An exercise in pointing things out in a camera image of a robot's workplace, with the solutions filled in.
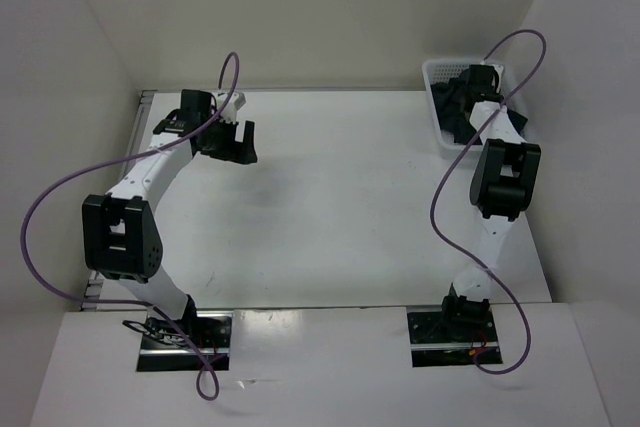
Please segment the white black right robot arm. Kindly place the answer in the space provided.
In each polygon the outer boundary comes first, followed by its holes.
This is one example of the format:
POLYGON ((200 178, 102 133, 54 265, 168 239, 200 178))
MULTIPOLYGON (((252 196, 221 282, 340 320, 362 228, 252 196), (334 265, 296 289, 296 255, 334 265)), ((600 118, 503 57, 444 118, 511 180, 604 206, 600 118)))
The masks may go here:
POLYGON ((438 317, 440 332, 450 340, 485 339, 493 279, 507 234, 531 203, 540 162, 540 148, 528 144, 502 104, 501 75, 496 64, 472 64, 462 76, 461 107, 471 125, 481 129, 482 152, 470 185, 470 203, 477 209, 472 262, 452 282, 438 317))

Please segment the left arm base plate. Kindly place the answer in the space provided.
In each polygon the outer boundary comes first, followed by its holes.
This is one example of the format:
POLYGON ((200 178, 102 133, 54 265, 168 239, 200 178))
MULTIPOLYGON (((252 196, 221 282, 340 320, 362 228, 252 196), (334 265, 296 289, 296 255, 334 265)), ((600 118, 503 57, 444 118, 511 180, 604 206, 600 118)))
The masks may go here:
MULTIPOLYGON (((200 310, 198 318, 206 327, 204 334, 193 340, 194 344, 215 371, 228 371, 233 313, 200 310)), ((123 324, 142 335, 137 372, 197 372, 203 366, 182 336, 170 333, 151 334, 146 326, 138 321, 124 321, 123 324)))

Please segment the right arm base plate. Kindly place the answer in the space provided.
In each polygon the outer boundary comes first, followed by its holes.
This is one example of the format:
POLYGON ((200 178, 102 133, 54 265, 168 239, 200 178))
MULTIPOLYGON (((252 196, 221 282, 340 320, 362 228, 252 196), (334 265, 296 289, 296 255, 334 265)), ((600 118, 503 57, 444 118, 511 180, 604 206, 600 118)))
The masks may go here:
POLYGON ((481 325, 446 323, 440 307, 406 310, 413 368, 459 367, 474 364, 500 365, 498 335, 492 312, 481 325))

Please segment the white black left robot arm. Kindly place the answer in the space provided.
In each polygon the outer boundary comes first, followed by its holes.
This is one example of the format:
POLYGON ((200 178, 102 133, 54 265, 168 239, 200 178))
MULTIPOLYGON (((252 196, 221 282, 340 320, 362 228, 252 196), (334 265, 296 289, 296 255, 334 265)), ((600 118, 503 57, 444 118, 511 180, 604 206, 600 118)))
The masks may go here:
POLYGON ((198 154, 250 165, 256 162, 255 124, 239 123, 242 93, 183 90, 180 105, 154 128, 144 158, 104 195, 82 204, 89 269, 148 304, 144 323, 127 326, 164 345, 212 348, 221 323, 198 315, 192 297, 162 266, 163 244, 154 213, 180 171, 198 154))

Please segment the dark navy shorts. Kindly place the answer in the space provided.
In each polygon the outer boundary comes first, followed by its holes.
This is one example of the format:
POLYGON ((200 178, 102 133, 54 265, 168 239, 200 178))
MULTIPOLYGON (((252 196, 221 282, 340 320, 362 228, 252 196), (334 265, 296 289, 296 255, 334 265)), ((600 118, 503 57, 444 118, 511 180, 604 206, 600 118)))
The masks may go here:
POLYGON ((442 131, 453 137, 453 142, 459 145, 467 144, 476 129, 469 121, 471 110, 476 101, 468 100, 464 93, 467 71, 460 76, 446 82, 431 84, 436 117, 442 131))

